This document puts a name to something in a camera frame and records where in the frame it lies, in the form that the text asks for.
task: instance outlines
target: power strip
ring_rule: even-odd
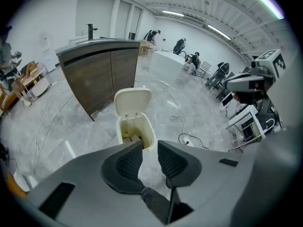
[[[190,141],[188,136],[183,137],[182,141],[183,141],[184,144],[186,144],[188,146],[195,147],[194,144]]]

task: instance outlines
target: ceiling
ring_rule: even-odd
[[[183,18],[205,29],[210,24],[232,38],[229,43],[243,54],[260,55],[269,49],[295,49],[291,28],[277,19],[259,0],[134,0],[158,16],[163,9],[184,14]]]

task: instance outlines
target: door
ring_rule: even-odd
[[[138,49],[111,52],[112,73],[115,92],[134,86],[138,60]]]
[[[114,92],[110,52],[86,57],[65,69],[73,93],[87,112]]]

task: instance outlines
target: marble floor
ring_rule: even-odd
[[[227,119],[219,110],[217,94],[202,86],[204,79],[182,71],[173,85],[160,85],[148,73],[149,63],[149,59],[139,57],[134,86],[152,91],[146,114],[157,139],[177,142],[182,133],[182,120],[169,118],[179,114],[173,96],[184,119],[185,133],[199,137],[210,150],[232,148],[233,137],[225,129]],[[18,101],[10,110],[11,116],[4,115],[1,120],[1,142],[17,160],[19,172],[35,173],[38,179],[46,178],[72,159],[67,145],[80,156],[118,144],[113,103],[94,113],[93,122],[73,96],[60,67],[48,78],[52,86],[46,93],[30,107]],[[191,140],[195,147],[201,148],[197,139]],[[144,156],[139,178],[146,186],[168,196],[157,157],[157,150]]]

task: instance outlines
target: person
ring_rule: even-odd
[[[6,42],[11,29],[12,26],[5,27],[0,37],[0,84],[7,95],[11,95],[13,91],[15,95],[23,101],[25,106],[30,106],[32,103],[22,96],[22,94],[25,94],[24,86],[18,79],[18,76],[14,73],[18,66],[18,63],[16,63],[14,59],[20,58],[22,54],[20,52],[15,52],[15,54],[12,55],[11,46]],[[8,79],[14,80],[11,85],[8,83]]]
[[[148,35],[147,35],[147,41],[154,43],[155,42],[155,35],[156,34],[161,34],[160,30],[152,30],[149,31]]]
[[[219,69],[210,77],[210,79],[205,83],[205,86],[210,90],[215,87],[219,81],[221,81],[225,75],[229,72],[229,63],[221,62],[218,64]]]
[[[192,56],[192,58],[190,58],[187,62],[187,64],[189,64],[189,69],[187,71],[187,73],[192,73],[193,75],[196,74],[197,69],[199,68],[199,66],[201,65],[201,60],[199,58],[200,53],[199,52],[195,52],[195,54]]]

